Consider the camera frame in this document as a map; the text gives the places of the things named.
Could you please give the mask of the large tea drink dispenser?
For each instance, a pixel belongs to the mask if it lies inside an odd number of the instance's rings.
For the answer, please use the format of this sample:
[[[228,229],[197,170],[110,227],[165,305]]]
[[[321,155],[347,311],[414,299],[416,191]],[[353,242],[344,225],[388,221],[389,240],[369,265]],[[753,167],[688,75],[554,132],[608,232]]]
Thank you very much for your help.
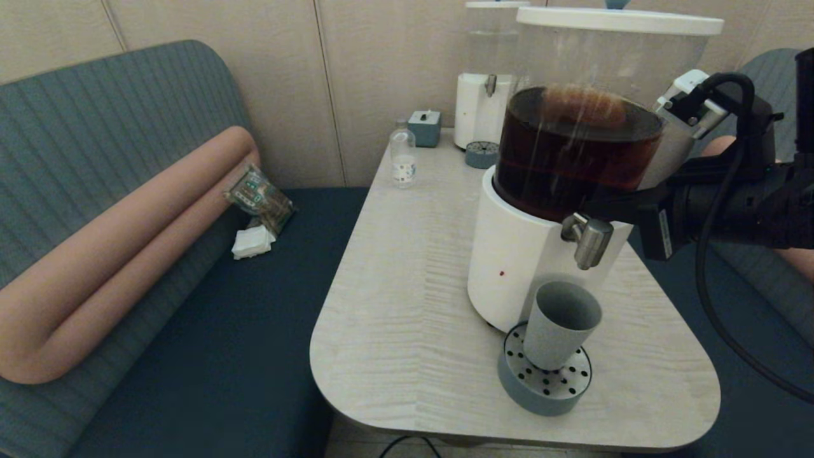
[[[527,317],[549,281],[601,287],[633,225],[597,267],[580,270],[562,220],[596,193],[637,191],[668,122],[653,107],[700,61],[712,37],[631,34],[518,23],[515,70],[496,165],[483,175],[467,292],[492,327]]]

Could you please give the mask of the clear plastic bottle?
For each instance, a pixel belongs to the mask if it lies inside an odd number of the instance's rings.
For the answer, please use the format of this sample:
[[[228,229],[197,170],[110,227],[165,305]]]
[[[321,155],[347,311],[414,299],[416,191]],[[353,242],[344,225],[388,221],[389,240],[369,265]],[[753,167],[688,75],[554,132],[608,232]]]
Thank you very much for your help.
[[[396,121],[396,128],[389,137],[390,176],[399,189],[410,188],[416,182],[416,138],[405,119]]]

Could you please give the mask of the white folded napkin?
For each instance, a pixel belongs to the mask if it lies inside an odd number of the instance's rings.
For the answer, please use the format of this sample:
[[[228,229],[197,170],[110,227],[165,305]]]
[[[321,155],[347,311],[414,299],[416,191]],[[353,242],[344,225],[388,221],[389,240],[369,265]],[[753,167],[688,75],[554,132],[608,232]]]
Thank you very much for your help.
[[[267,253],[276,240],[276,235],[263,225],[237,231],[231,249],[233,258],[252,258]]]

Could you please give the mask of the small blue tissue box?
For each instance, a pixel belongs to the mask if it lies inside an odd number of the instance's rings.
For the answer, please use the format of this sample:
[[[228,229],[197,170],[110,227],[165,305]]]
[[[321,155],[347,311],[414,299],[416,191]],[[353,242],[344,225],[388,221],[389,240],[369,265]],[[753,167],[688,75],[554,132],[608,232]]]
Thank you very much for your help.
[[[435,148],[439,144],[441,121],[439,111],[421,110],[411,114],[408,127],[418,148]]]

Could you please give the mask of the grey-blue plastic cup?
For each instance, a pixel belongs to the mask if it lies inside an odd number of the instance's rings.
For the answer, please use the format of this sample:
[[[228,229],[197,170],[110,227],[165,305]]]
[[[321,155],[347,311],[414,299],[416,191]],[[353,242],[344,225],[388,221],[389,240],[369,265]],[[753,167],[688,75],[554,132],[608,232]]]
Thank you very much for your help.
[[[598,298],[564,281],[542,284],[527,321],[525,357],[542,370],[558,370],[601,324]]]

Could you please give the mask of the small blue drip tray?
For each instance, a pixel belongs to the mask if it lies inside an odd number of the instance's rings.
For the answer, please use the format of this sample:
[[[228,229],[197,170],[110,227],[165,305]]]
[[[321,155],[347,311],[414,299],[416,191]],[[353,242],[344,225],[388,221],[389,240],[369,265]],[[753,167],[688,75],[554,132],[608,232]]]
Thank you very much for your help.
[[[464,162],[474,169],[489,169],[496,165],[499,145],[490,141],[473,141],[466,145]]]

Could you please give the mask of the large blue drip tray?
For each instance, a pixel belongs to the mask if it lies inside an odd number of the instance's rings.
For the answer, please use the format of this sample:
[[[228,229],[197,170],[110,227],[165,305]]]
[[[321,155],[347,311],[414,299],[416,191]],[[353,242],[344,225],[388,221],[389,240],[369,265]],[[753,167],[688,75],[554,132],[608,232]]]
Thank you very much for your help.
[[[593,381],[593,366],[584,346],[568,357],[563,367],[544,370],[525,355],[527,321],[511,328],[502,343],[497,374],[509,397],[537,415],[555,417],[572,411]]]

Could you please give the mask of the large white dispenser lid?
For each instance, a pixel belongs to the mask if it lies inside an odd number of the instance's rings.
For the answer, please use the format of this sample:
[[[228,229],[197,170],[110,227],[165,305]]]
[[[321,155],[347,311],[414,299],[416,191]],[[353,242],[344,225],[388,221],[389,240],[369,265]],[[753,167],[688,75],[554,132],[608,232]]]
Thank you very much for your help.
[[[549,28],[712,37],[723,32],[723,18],[656,11],[598,8],[520,8],[516,20]]]

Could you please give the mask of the small water drink dispenser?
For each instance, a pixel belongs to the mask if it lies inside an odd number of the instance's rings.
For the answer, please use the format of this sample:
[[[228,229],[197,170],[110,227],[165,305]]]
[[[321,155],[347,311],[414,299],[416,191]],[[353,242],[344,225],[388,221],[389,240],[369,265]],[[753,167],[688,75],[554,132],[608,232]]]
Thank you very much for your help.
[[[520,37],[518,9],[466,8],[465,53],[457,76],[455,105],[457,147],[466,148],[473,141],[500,141]],[[485,93],[488,74],[498,76],[496,92],[491,98]]]

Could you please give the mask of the green snack packet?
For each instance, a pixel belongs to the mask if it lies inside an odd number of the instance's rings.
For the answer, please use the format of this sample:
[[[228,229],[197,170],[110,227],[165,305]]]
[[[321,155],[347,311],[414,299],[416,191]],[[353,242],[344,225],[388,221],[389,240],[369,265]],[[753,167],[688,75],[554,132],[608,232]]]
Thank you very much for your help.
[[[274,237],[279,237],[297,211],[293,201],[254,164],[245,165],[242,173],[226,186],[223,195],[256,218]]]

